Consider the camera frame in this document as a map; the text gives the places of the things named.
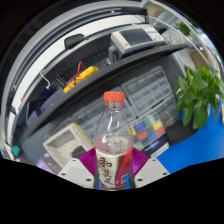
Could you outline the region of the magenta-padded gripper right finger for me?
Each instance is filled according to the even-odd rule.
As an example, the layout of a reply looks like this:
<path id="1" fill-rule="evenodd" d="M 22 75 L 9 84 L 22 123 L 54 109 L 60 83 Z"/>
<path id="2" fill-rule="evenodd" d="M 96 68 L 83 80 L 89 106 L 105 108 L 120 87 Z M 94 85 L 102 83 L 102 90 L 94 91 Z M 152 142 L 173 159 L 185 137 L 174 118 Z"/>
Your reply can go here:
<path id="1" fill-rule="evenodd" d="M 169 175 L 157 158 L 148 158 L 133 149 L 130 168 L 130 188 L 140 188 Z"/>

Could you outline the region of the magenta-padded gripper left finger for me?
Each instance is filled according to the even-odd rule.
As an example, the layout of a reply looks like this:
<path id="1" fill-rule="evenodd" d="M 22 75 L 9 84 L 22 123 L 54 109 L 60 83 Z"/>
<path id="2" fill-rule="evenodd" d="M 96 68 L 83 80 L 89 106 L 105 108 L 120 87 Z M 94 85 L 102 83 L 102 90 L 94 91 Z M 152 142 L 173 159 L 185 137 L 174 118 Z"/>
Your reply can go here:
<path id="1" fill-rule="evenodd" d="M 97 189 L 98 171 L 95 149 L 89 150 L 80 158 L 70 159 L 58 176 L 78 186 Z"/>

